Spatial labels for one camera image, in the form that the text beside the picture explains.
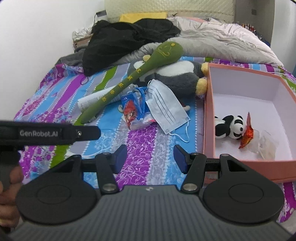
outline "headboard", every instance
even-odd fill
[[[122,14],[138,12],[184,13],[183,16],[214,17],[233,23],[235,0],[105,0],[105,8],[111,23],[118,22]]]

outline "face mask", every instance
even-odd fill
[[[179,135],[171,134],[170,132],[187,122],[187,134],[190,118],[169,87],[158,80],[152,80],[148,84],[145,98],[152,116],[160,125],[164,133],[176,135],[184,141]]]

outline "yellow cloth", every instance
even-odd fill
[[[120,22],[134,23],[142,18],[166,19],[166,12],[127,13],[120,16]]]

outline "red foil wrapper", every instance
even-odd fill
[[[254,138],[254,130],[253,130],[252,126],[251,126],[250,112],[248,112],[246,132],[242,136],[241,144],[239,146],[239,149],[244,148],[246,145],[248,145],[249,142],[253,138]]]

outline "open box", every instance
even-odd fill
[[[263,160],[240,141],[225,137],[215,139],[215,116],[241,115],[260,133],[267,131],[278,141],[275,160]],[[204,154],[219,158],[227,153],[266,178],[277,182],[296,180],[296,96],[285,81],[269,74],[242,67],[209,64],[205,101]]]

